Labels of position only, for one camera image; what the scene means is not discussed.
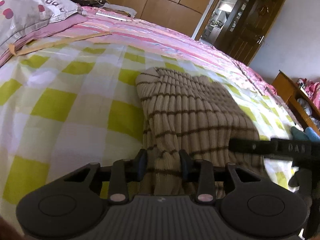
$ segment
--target checkered bed sheet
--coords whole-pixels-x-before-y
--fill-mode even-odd
[[[221,82],[261,139],[289,137],[294,123],[272,98],[188,60],[97,41],[13,57],[0,69],[0,213],[16,227],[15,207],[30,191],[89,162],[111,165],[135,157],[144,119],[135,78],[147,68],[167,67]],[[287,187],[290,163],[267,160],[266,167]]]

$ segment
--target white pillow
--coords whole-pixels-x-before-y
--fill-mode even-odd
[[[10,43],[81,11],[70,0],[0,0],[0,56]]]

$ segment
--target door handle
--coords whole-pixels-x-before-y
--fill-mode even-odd
[[[261,42],[263,41],[263,39],[264,39],[264,35],[262,35],[262,36],[259,36],[259,39],[257,40],[257,44],[261,44]]]

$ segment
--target circular cover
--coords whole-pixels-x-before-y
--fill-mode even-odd
[[[25,196],[16,211],[23,229],[38,238],[76,236],[97,223],[102,212],[99,196],[76,182],[40,188]]]
[[[299,196],[272,182],[247,182],[226,195],[220,213],[246,235],[283,237],[302,228],[307,207]]]

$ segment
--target striped knit sweater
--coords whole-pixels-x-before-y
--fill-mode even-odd
[[[224,167],[234,162],[266,176],[263,158],[228,150],[230,138],[258,140],[258,131],[229,92],[205,76],[150,68],[136,79],[145,116],[143,146],[148,172],[140,192],[155,195],[191,194],[193,184],[181,180],[178,151]],[[216,182],[217,197],[223,197]]]

